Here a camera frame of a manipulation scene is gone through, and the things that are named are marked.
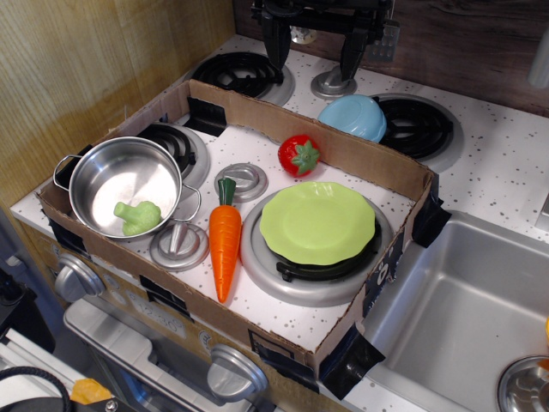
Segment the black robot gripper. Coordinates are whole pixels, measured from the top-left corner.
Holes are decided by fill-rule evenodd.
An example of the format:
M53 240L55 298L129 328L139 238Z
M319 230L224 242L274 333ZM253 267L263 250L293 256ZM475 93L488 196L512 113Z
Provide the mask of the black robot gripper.
M290 27L346 33L341 49L341 80L350 81L368 46L369 31L383 27L393 1L253 1L251 18L262 26L269 62L282 71L291 43Z

